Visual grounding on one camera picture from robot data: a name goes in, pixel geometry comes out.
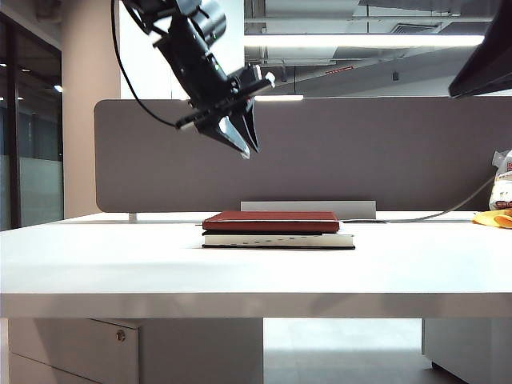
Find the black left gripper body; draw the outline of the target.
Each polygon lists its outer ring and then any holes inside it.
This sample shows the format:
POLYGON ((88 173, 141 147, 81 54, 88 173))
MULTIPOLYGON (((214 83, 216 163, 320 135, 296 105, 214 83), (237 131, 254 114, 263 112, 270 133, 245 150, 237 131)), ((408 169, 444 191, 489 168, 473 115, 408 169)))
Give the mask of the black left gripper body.
POLYGON ((262 75, 259 65, 247 65, 226 75, 220 65, 215 64, 214 68, 185 76, 185 80, 194 112, 176 121, 175 125, 180 130, 198 126, 200 121, 213 116, 229 116, 256 94, 275 87, 274 74, 267 72, 262 75))

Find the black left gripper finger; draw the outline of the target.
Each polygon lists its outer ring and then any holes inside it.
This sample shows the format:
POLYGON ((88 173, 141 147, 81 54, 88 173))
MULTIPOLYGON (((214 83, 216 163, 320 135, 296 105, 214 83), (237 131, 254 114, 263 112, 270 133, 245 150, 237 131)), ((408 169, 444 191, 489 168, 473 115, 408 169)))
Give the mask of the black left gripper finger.
POLYGON ((245 100, 235 111, 235 127, 245 142, 257 153, 259 152, 258 136, 254 123, 255 100, 245 100))
POLYGON ((250 148, 228 117, 207 116, 198 120, 195 127, 200 134, 235 149, 244 159, 250 158, 250 148))

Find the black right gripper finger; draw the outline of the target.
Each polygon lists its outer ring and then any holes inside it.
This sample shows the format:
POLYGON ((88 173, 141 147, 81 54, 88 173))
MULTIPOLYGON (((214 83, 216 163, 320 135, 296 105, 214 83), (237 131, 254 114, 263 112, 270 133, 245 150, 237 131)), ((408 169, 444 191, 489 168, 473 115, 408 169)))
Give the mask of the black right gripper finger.
POLYGON ((458 72, 448 92, 452 98, 511 89, 511 1, 501 1, 482 43, 458 72))

